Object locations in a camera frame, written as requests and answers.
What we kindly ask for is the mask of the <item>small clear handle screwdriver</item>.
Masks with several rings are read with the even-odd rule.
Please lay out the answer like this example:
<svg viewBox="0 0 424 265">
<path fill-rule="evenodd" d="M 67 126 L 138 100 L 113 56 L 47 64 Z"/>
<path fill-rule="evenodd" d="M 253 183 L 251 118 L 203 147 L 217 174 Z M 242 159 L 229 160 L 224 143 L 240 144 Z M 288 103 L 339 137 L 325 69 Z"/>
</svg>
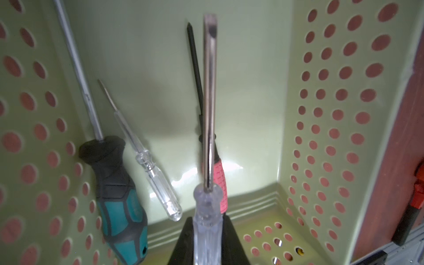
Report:
<svg viewBox="0 0 424 265">
<path fill-rule="evenodd" d="M 100 88 L 108 98 L 110 105 L 114 109 L 114 115 L 119 126 L 135 152 L 135 159 L 137 163 L 146 172 L 150 186 L 155 192 L 169 219 L 175 222 L 180 221 L 183 214 L 182 207 L 168 179 L 154 162 L 151 152 L 142 144 L 141 140 L 131 129 L 127 120 L 116 106 L 103 81 L 100 79 L 97 81 Z"/>
</svg>

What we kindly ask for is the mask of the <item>green black handle screwdriver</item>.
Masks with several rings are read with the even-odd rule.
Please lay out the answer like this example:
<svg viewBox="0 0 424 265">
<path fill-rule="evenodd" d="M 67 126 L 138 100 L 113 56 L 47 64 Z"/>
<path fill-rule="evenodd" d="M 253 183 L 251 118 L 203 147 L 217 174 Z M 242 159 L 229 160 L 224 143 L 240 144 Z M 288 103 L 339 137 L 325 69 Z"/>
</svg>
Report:
<svg viewBox="0 0 424 265">
<path fill-rule="evenodd" d="M 55 1 L 55 8 L 95 135 L 95 139 L 80 146 L 78 156 L 96 176 L 104 239 L 123 264 L 139 265 L 148 252 L 148 218 L 124 167 L 125 141 L 103 135 L 63 1 Z"/>
</svg>

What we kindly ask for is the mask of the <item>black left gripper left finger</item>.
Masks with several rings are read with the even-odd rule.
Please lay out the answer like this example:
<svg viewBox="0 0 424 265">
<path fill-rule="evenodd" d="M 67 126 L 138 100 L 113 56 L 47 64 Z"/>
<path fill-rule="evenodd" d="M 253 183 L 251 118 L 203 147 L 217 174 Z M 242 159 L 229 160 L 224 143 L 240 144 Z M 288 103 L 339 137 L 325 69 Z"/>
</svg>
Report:
<svg viewBox="0 0 424 265">
<path fill-rule="evenodd" d="M 193 218 L 188 217 L 180 237 L 172 251 L 168 265 L 193 265 L 194 231 Z"/>
</svg>

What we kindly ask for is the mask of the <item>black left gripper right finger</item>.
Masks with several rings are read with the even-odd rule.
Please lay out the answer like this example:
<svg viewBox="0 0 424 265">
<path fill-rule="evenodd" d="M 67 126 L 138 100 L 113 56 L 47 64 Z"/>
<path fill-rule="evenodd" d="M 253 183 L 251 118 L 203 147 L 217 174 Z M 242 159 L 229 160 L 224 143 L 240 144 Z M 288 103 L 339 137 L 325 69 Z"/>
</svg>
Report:
<svg viewBox="0 0 424 265">
<path fill-rule="evenodd" d="M 231 219 L 223 215 L 223 233 L 221 239 L 221 263 L 222 265 L 249 265 L 250 262 L 245 254 L 242 244 Z"/>
</svg>

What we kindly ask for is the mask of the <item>clear purple handle screwdriver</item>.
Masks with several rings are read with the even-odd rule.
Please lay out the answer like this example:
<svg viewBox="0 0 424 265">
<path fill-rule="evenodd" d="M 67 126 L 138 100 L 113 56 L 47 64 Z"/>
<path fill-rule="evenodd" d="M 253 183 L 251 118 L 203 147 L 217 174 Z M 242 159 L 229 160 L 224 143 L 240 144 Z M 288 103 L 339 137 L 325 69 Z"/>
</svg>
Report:
<svg viewBox="0 0 424 265">
<path fill-rule="evenodd" d="M 203 21 L 203 177 L 204 183 L 194 190 L 196 202 L 193 217 L 193 263 L 195 265 L 221 264 L 221 236 L 223 217 L 220 203 L 221 187 L 214 183 L 215 165 L 215 95 L 218 20 L 207 13 Z"/>
</svg>

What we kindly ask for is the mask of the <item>pink handle screwdriver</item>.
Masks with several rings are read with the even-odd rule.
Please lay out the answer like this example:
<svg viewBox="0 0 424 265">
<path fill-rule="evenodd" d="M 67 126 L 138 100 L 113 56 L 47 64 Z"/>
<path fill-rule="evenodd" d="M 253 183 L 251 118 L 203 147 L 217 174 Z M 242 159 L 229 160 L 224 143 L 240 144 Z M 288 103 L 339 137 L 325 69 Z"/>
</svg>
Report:
<svg viewBox="0 0 424 265">
<path fill-rule="evenodd" d="M 192 66 L 193 66 L 193 73 L 194 73 L 194 79 L 195 79 L 195 85 L 197 89 L 197 95 L 198 95 L 198 102 L 200 107 L 200 115 L 199 115 L 199 124 L 201 127 L 201 134 L 199 136 L 199 141 L 203 142 L 203 88 L 202 88 L 202 81 L 201 81 L 201 75 L 198 65 L 198 57 L 197 57 L 197 51 L 195 46 L 195 40 L 194 40 L 194 32 L 193 27 L 190 22 L 187 23 L 187 36 L 188 36 L 188 42 L 189 42 L 189 49 L 191 54 L 191 60 L 192 60 Z M 219 185 L 219 187 L 223 191 L 223 199 L 220 203 L 220 210 L 222 214 L 225 214 L 228 208 L 228 197 L 227 197 L 227 186 L 226 186 L 226 179 L 225 179 L 225 172 L 223 169 L 223 164 L 221 161 L 221 158 L 218 153 L 217 146 L 215 145 L 215 151 L 214 151 L 214 183 Z"/>
</svg>

